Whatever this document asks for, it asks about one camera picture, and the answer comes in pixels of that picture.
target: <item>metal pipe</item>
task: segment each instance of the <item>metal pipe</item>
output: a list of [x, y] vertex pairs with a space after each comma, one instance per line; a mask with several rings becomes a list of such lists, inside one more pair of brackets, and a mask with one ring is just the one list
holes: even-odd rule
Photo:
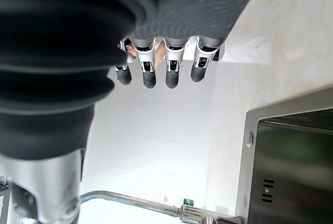
[[81, 204], [90, 201], [92, 199], [104, 199], [107, 201], [119, 202], [122, 204], [127, 204], [135, 207], [152, 210], [172, 217], [180, 216], [180, 209], [178, 207], [173, 207], [157, 202], [151, 202], [144, 199], [131, 197], [123, 194], [117, 194], [108, 191], [93, 191], [83, 194], [81, 195]]
[[179, 218], [182, 223], [187, 224], [241, 224], [241, 219], [238, 216], [220, 215], [216, 212], [186, 205], [178, 208], [109, 191], [93, 191], [83, 194], [81, 195], [81, 204], [92, 199], [114, 201], [147, 210], [152, 210], [161, 214]]

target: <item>green exit sign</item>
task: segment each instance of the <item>green exit sign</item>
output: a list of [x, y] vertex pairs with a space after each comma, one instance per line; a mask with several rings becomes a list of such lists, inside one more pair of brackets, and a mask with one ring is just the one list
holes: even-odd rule
[[194, 201], [191, 200], [191, 199], [183, 199], [183, 204], [193, 207], [194, 206]]

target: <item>white wall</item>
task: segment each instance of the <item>white wall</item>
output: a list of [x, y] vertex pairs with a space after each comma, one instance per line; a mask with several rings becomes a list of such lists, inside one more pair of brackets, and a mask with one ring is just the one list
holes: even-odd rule
[[[175, 206], [190, 198], [204, 207], [216, 63], [200, 83], [190, 78], [192, 63], [182, 63], [179, 84], [172, 90], [165, 84], [164, 66], [151, 90], [142, 83], [138, 62], [130, 66], [131, 85], [120, 84], [115, 71], [110, 72], [116, 87], [96, 106], [82, 193], [108, 190], [162, 203], [166, 199]], [[103, 200], [82, 206], [80, 223], [111, 219], [177, 223], [171, 217]]]
[[216, 74], [208, 208], [236, 206], [248, 110], [333, 85], [332, 0], [251, 0]]

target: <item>robotic hand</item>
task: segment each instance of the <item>robotic hand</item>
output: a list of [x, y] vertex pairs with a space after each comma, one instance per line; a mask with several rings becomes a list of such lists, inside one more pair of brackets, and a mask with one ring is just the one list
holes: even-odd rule
[[112, 66], [120, 82], [131, 81], [117, 48], [125, 35], [148, 88], [156, 84], [154, 38], [168, 36], [174, 88], [186, 39], [199, 35], [191, 77], [200, 81], [248, 1], [0, 0], [0, 153], [22, 222], [77, 223], [95, 103], [114, 87]]

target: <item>black fingertip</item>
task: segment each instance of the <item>black fingertip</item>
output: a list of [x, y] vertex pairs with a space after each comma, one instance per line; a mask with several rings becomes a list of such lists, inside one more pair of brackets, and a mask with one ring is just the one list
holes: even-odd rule
[[120, 69], [118, 71], [116, 71], [117, 73], [117, 77], [118, 77], [118, 80], [124, 84], [124, 85], [129, 85], [132, 81], [132, 75], [131, 75], [131, 71], [130, 71], [130, 68], [127, 67], [127, 69], [123, 70], [123, 69]]
[[205, 72], [206, 72], [206, 69], [203, 69], [201, 67], [196, 68], [193, 64], [192, 70], [191, 70], [192, 81], [200, 82], [204, 78]]
[[165, 76], [165, 83], [169, 89], [174, 89], [178, 85], [179, 81], [179, 72], [175, 72], [174, 70], [167, 71]]
[[146, 71], [143, 73], [143, 77], [144, 77], [144, 85], [147, 88], [152, 89], [155, 87], [156, 85], [155, 71], [154, 72]]

